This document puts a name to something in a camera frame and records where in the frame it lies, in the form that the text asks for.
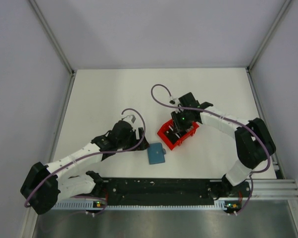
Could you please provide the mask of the blue leather card holder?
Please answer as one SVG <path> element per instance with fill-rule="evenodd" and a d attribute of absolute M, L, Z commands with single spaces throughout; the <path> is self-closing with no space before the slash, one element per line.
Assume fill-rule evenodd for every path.
<path fill-rule="evenodd" d="M 147 149 L 148 159 L 150 165 L 165 163 L 166 150 L 161 143 L 152 143 Z"/>

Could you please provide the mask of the red plastic bin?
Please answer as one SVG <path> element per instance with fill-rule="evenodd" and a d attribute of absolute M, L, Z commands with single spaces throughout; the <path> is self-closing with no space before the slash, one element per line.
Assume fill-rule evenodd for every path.
<path fill-rule="evenodd" d="M 193 122 L 188 130 L 175 132 L 173 120 L 170 119 L 161 126 L 157 135 L 170 150 L 173 150 L 175 147 L 180 146 L 186 139 L 194 136 L 198 128 L 199 125 L 196 122 Z"/>

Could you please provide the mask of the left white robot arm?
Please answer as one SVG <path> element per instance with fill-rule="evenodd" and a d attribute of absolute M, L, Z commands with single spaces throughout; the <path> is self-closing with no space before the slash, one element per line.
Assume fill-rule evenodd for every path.
<path fill-rule="evenodd" d="M 134 115 L 126 116 L 78 151 L 48 164 L 35 163 L 20 189 L 26 199 L 25 207 L 42 215 L 64 199 L 81 194 L 99 196 L 103 185 L 92 165 L 118 153 L 144 151 L 149 147 L 146 127 L 135 128 L 135 120 Z"/>

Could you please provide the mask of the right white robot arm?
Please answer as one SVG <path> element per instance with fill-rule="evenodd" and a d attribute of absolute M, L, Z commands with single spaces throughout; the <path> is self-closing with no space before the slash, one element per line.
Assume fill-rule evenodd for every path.
<path fill-rule="evenodd" d="M 252 170 L 276 152 L 275 143 L 260 118 L 253 120 L 238 119 L 218 110 L 209 102 L 199 103 L 191 92 L 180 98 L 170 99 L 170 104 L 178 109 L 171 113 L 174 131 L 184 132 L 193 122 L 211 126 L 233 138 L 236 142 L 238 160 L 223 176 L 222 191 L 233 196 L 240 190 L 242 183 Z"/>

